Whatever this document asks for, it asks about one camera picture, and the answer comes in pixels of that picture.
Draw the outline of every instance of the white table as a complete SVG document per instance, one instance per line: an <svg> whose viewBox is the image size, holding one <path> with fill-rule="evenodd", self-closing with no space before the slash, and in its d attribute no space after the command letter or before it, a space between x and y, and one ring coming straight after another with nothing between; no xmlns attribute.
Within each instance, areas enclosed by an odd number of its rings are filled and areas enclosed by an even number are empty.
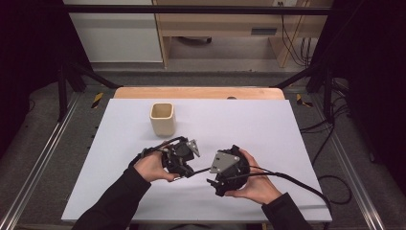
<svg viewBox="0 0 406 230"><path fill-rule="evenodd" d="M217 150L232 144L248 150L259 164L286 173L321 191L310 165L289 101L112 99L66 206L63 220L75 221L123 173L143 149L165 139L154 135L148 113L156 102L175 106L173 137L196 139L202 156L189 164L197 171L211 166ZM264 222L260 206L243 198L219 197L204 172L171 183L155 181L133 218L137 222ZM289 192L308 221L331 221L325 203L313 193L277 177L271 180Z"/></svg>

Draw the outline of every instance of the person's left hand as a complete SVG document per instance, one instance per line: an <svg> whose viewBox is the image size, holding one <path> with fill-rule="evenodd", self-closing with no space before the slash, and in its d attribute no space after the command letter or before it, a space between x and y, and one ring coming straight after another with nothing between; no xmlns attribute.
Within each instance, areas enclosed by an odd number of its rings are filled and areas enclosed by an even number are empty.
<svg viewBox="0 0 406 230"><path fill-rule="evenodd" d="M155 151L141 158L134 165L134 169L143 177L147 182L152 182L158 179L166 179L168 182L173 181L179 177L177 173L169 173L162 167L162 153Z"/></svg>

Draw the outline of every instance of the beige cup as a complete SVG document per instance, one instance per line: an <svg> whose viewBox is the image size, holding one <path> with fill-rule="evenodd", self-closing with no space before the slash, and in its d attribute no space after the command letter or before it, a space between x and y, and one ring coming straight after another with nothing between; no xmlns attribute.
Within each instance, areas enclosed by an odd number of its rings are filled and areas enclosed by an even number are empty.
<svg viewBox="0 0 406 230"><path fill-rule="evenodd" d="M149 115L157 136L171 136L175 133L175 110L171 103L155 103Z"/></svg>

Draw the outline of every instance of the person's right hand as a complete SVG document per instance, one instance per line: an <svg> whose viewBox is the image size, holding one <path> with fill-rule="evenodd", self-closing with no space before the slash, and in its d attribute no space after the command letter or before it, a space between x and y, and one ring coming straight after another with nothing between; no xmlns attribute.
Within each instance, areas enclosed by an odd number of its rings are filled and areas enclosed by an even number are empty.
<svg viewBox="0 0 406 230"><path fill-rule="evenodd" d="M246 150L239 149L250 166L259 167L257 161ZM263 173L263 170L250 168L250 173ZM248 177L244 188L236 191L227 191L225 196L244 197L255 201L258 204L268 204L281 196L281 192L275 187L266 175L255 175Z"/></svg>

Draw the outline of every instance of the finger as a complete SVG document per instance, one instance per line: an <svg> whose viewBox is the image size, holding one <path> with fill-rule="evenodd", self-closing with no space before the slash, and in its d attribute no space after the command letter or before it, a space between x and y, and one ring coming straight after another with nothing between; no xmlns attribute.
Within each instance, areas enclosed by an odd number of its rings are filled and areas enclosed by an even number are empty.
<svg viewBox="0 0 406 230"><path fill-rule="evenodd" d="M243 190L231 190L227 191L225 196L232 196L232 197L245 197L245 193Z"/></svg>
<svg viewBox="0 0 406 230"><path fill-rule="evenodd" d="M177 174L177 173L167 173L166 172L166 173L163 174L163 177L164 177L164 179L167 180L167 182L171 182L174 179L176 179L177 177L180 177L180 175Z"/></svg>

